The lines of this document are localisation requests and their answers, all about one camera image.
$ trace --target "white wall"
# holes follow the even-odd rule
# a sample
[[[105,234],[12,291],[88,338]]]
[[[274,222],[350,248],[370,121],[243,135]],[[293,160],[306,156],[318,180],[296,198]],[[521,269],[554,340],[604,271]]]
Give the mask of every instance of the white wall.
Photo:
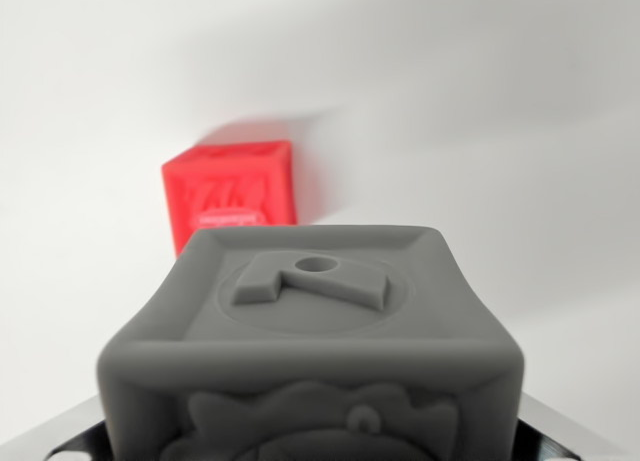
[[[439,228],[527,391],[640,451],[639,27],[640,0],[0,0],[0,442],[95,393],[170,268],[160,164],[258,117],[303,221]]]

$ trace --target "red plastic block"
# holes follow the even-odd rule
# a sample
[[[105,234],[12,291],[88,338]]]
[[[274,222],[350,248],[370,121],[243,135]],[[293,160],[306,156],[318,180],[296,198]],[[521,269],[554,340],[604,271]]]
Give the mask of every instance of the red plastic block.
[[[200,228],[296,224],[289,141],[194,146],[162,175],[177,254]]]

